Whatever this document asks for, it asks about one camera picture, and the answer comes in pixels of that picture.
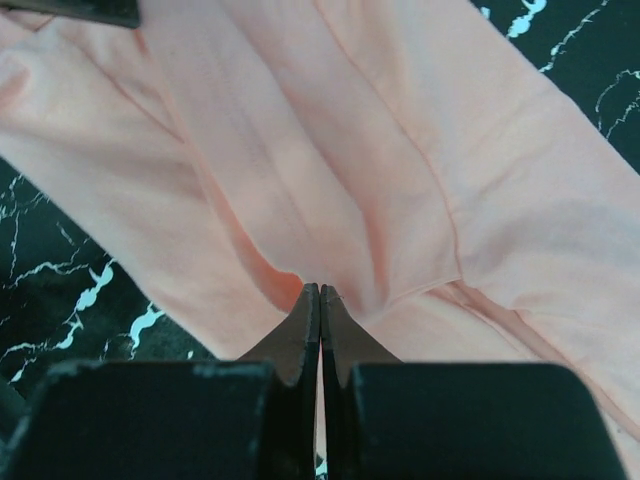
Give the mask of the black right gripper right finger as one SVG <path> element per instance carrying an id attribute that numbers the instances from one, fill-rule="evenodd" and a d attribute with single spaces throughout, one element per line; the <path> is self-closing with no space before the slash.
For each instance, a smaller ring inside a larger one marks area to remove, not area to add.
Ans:
<path id="1" fill-rule="evenodd" d="M 332 479 L 624 479 L 594 399 L 549 363 L 404 363 L 320 291 Z"/>

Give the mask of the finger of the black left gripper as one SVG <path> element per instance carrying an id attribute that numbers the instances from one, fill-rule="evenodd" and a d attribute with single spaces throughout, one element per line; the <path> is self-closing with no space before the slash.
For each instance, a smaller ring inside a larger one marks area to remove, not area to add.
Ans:
<path id="1" fill-rule="evenodd" d="M 1 2 L 1 7 L 129 29 L 136 29 L 141 25 L 136 0 L 5 0 Z"/>

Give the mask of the salmon pink t shirt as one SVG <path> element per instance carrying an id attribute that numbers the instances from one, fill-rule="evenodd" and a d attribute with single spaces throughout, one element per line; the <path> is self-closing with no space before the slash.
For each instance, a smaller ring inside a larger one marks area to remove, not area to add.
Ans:
<path id="1" fill-rule="evenodd" d="M 639 475 L 639 177 L 467 1 L 1 14 L 1 154 L 215 355 L 329 284 L 404 360 L 572 369 Z"/>

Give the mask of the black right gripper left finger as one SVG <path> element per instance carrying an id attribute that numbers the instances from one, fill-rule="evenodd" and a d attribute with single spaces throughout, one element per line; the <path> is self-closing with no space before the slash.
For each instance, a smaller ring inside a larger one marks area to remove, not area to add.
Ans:
<path id="1" fill-rule="evenodd" d="M 65 361 L 18 422 L 5 479 L 311 479 L 319 290 L 234 361 Z"/>

